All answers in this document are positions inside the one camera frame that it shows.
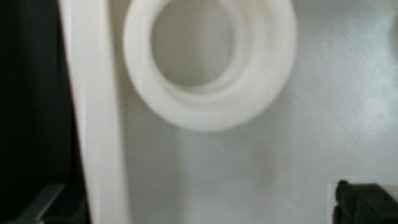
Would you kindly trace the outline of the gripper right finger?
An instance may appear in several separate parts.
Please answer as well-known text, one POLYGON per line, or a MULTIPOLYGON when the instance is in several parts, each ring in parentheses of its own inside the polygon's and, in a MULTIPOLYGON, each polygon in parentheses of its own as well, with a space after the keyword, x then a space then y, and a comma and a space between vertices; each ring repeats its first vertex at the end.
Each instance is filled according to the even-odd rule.
POLYGON ((398 224, 398 201, 377 183, 338 182, 333 224, 398 224))

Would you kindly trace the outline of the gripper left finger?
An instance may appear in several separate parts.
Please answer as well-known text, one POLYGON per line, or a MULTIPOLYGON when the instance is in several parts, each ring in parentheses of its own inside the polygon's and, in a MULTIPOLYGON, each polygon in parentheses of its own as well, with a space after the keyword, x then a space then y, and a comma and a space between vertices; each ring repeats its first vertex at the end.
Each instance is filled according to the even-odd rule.
POLYGON ((45 213, 54 205, 64 188, 64 184, 50 184, 45 187, 11 224, 45 224, 45 213))

